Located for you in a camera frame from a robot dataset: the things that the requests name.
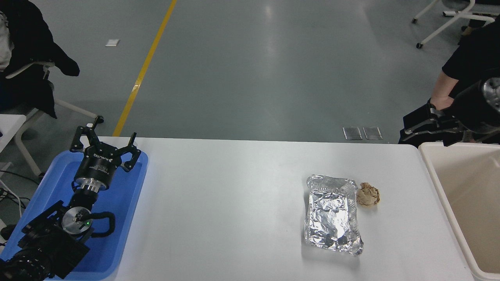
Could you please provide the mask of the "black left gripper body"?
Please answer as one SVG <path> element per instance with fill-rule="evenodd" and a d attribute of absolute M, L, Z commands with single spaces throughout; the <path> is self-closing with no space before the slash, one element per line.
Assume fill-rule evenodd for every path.
<path fill-rule="evenodd" d="M 77 185 L 92 183 L 99 190 L 109 189 L 114 174 L 121 164 L 118 148 L 102 144 L 88 146 L 84 150 L 83 160 L 77 169 L 74 182 Z"/>

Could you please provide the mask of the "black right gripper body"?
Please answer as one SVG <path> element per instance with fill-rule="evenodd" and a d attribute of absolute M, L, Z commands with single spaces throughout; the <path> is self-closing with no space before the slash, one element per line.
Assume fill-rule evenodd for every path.
<path fill-rule="evenodd" d="M 460 92 L 451 106 L 455 116 L 468 130 L 493 133 L 500 127 L 500 79 L 479 80 Z"/>

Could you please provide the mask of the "person's hand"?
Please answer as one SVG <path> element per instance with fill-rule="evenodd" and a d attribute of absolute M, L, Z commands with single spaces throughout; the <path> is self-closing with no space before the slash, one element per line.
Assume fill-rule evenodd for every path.
<path fill-rule="evenodd" d="M 444 110 L 445 108 L 450 107 L 454 102 L 454 99 L 445 96 L 445 97 L 431 97 L 429 103 L 433 105 L 437 110 Z"/>

